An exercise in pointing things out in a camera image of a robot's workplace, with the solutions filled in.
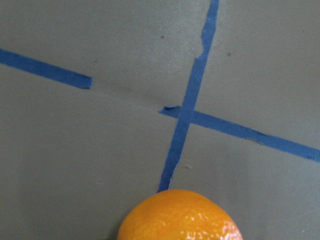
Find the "orange mandarin fruit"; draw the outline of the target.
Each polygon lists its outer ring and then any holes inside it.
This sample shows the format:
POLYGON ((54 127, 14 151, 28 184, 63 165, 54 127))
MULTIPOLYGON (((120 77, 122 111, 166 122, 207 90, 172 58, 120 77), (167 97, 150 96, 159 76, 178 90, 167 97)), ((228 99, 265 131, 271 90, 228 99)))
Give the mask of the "orange mandarin fruit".
POLYGON ((233 219, 205 196, 184 189, 157 193, 122 221, 119 240, 241 240, 233 219))

